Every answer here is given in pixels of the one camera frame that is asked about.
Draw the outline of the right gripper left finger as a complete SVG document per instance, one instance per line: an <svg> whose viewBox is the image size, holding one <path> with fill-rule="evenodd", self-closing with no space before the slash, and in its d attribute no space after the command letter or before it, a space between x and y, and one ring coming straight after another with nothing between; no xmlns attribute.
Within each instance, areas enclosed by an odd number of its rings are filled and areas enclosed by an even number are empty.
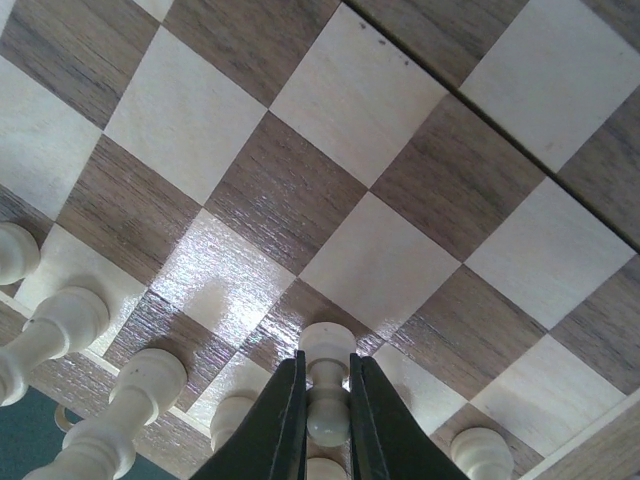
<svg viewBox="0 0 640 480"><path fill-rule="evenodd" d="M304 479L306 418L306 358L298 350L279 364L235 433L191 479Z"/></svg>

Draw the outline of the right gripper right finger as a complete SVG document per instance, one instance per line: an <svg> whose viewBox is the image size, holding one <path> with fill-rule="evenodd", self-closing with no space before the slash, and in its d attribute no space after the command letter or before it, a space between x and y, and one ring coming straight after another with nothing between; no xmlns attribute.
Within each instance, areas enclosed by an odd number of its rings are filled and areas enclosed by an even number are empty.
<svg viewBox="0 0 640 480"><path fill-rule="evenodd" d="M430 440L371 356L350 355L354 479L466 480Z"/></svg>

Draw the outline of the light chess piece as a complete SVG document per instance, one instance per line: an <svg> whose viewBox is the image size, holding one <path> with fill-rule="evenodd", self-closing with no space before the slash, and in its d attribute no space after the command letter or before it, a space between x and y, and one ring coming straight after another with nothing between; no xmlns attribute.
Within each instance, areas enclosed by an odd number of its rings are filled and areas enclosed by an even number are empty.
<svg viewBox="0 0 640 480"><path fill-rule="evenodd" d="M337 462L327 458L309 458L306 461L307 480L347 480L345 469Z"/></svg>
<svg viewBox="0 0 640 480"><path fill-rule="evenodd" d="M34 237L23 227L1 223L1 285L24 279L39 265L40 250Z"/></svg>
<svg viewBox="0 0 640 480"><path fill-rule="evenodd" d="M1 405L24 397L38 365L86 349L109 322L106 304L88 289L66 287L43 300L22 332L1 348Z"/></svg>
<svg viewBox="0 0 640 480"><path fill-rule="evenodd" d="M119 479L136 458L134 438L176 403L187 383L182 362L166 350L137 352L122 367L97 416L75 424L55 459L28 479Z"/></svg>
<svg viewBox="0 0 640 480"><path fill-rule="evenodd" d="M209 427L213 452L233 436L254 403L254 399L244 396L227 397L219 403Z"/></svg>
<svg viewBox="0 0 640 480"><path fill-rule="evenodd" d="M356 339L346 327L320 322L306 327L298 350L305 353L308 390L307 432L320 447L338 447L349 439L349 392L343 387L350 374Z"/></svg>

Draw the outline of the light wooden pawn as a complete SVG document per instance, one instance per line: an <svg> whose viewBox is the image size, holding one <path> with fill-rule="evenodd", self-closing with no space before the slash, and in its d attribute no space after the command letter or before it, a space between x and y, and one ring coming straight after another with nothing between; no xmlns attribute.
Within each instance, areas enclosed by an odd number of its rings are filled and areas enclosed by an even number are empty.
<svg viewBox="0 0 640 480"><path fill-rule="evenodd" d="M470 480L510 480L513 455L503 437L488 428L470 428L452 441L453 463Z"/></svg>

